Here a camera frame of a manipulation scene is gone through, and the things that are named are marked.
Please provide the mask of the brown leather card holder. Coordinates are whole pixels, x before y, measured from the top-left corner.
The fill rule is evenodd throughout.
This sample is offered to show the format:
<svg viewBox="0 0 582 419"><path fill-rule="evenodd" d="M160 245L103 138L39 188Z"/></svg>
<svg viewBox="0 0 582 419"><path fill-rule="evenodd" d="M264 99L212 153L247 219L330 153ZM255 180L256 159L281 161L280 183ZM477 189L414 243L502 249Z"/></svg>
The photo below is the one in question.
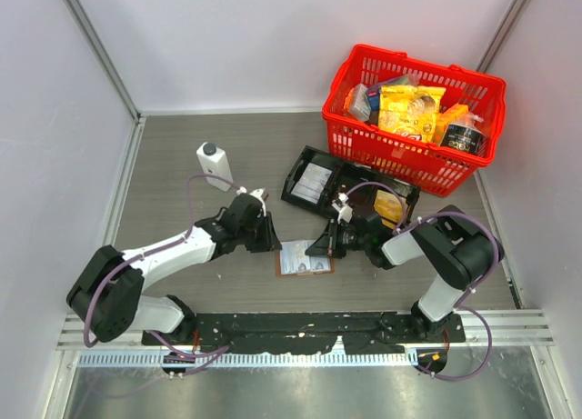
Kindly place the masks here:
<svg viewBox="0 0 582 419"><path fill-rule="evenodd" d="M314 240L295 240L281 244L276 254L276 275L280 277L309 276L332 274L334 261L327 256L310 256L306 254Z"/></svg>

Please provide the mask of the white id card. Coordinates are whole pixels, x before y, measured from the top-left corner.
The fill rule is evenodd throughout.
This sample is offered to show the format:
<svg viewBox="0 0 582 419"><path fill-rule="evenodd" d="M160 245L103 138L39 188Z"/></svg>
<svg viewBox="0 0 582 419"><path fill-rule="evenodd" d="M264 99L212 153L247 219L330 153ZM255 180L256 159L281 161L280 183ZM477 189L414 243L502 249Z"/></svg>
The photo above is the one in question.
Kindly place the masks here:
<svg viewBox="0 0 582 419"><path fill-rule="evenodd" d="M279 260L281 274L306 274L312 272L311 258L305 250L312 244L311 240L297 240L282 243Z"/></svg>

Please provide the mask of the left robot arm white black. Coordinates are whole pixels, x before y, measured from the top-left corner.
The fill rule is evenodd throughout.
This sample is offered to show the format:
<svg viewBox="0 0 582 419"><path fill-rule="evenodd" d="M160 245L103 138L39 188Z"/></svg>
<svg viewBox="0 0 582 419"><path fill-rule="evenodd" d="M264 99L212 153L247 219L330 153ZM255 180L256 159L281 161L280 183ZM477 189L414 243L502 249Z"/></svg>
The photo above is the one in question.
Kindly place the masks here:
<svg viewBox="0 0 582 419"><path fill-rule="evenodd" d="M239 191L228 207L195 222L182 234L142 248L99 248L67 294L66 303L84 322L87 347L138 330L161 344L186 344L196 331L195 313L179 298L146 296L145 290L187 267L231 254L278 251L273 219L260 188Z"/></svg>

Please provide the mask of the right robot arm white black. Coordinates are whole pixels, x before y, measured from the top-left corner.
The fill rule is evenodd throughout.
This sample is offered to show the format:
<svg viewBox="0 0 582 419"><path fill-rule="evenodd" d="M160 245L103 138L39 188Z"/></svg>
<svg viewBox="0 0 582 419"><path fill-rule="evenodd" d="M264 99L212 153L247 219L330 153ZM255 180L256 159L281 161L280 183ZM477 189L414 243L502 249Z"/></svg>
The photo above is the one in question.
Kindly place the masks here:
<svg viewBox="0 0 582 419"><path fill-rule="evenodd" d="M423 342L444 331L453 311L505 257L488 228L453 205L400 229L385 226L374 208L358 207L348 221L331 219L306 255L340 259L349 251L364 252L385 270L419 257L435 268L435 279L411 308L412 334Z"/></svg>

